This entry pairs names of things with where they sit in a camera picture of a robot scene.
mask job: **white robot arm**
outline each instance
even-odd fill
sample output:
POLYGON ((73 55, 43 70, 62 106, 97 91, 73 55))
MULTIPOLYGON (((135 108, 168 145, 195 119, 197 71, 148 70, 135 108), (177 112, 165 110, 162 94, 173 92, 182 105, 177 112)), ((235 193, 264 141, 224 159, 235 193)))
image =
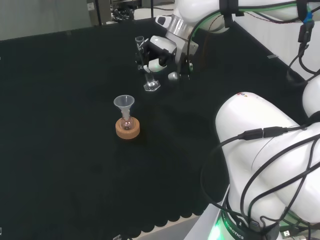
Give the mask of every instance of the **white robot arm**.
MULTIPOLYGON (((188 75, 193 66, 190 57, 193 56, 198 44, 192 41, 192 36, 198 29, 219 34, 225 32, 225 17, 221 15, 220 2, 222 0, 178 0, 172 16, 158 16, 157 24, 167 29, 165 45, 171 45, 169 49, 175 49, 171 58, 177 65, 177 72, 170 74, 169 79, 180 74, 188 75)), ((308 8, 312 11, 320 6, 318 0, 309 0, 308 8)), ((281 21, 298 19, 297 5, 295 1, 287 0, 238 0, 239 13, 263 12, 264 15, 276 18, 281 21)), ((320 11, 313 13, 313 20, 320 20, 320 11)), ((163 48, 162 41, 158 46, 163 48)))

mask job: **robotic hand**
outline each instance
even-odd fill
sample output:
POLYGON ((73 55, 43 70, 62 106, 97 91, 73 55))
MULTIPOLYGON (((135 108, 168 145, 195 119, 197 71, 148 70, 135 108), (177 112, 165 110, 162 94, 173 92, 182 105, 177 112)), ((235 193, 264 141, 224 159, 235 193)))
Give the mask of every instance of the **robotic hand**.
MULTIPOLYGON (((317 8, 320 6, 319 1, 309 0, 308 6, 302 4, 302 10, 297 11, 295 1, 287 0, 229 0, 230 3, 237 2, 233 9, 226 3, 228 0, 176 0, 175 9, 172 16, 157 16, 155 22, 167 29, 165 38, 153 36, 150 42, 154 49, 158 49, 158 57, 153 58, 151 66, 164 66, 162 59, 163 51, 168 51, 171 56, 166 56, 167 60, 173 60, 177 65, 176 72, 169 74, 169 80, 179 80, 182 75, 189 75, 193 70, 192 56, 198 49, 198 44, 192 41, 193 35, 198 29, 203 29, 211 33, 220 34, 228 30, 232 25, 233 19, 231 14, 243 16, 244 12, 263 12, 265 15, 279 19, 284 22, 296 22, 300 19, 307 19, 308 10, 314 11, 314 21, 320 20, 320 12, 317 8)), ((310 41, 313 25, 309 22, 309 29, 301 29, 299 42, 301 49, 305 49, 307 42, 310 41)))

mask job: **black tablecloth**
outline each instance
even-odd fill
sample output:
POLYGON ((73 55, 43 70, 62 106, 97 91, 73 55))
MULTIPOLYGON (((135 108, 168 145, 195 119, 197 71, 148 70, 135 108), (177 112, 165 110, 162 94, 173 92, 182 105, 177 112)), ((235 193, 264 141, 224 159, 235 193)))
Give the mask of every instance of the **black tablecloth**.
MULTIPOLYGON (((4 240, 136 237, 201 214, 200 168, 217 145, 214 117, 235 93, 254 92, 304 121, 286 66, 242 28, 199 31, 195 73, 179 89, 145 92, 134 37, 164 35, 149 20, 0 43, 0 227, 4 240), (115 133, 115 97, 132 95, 137 139, 115 133)), ((219 154, 206 187, 219 201, 228 173, 219 154)))

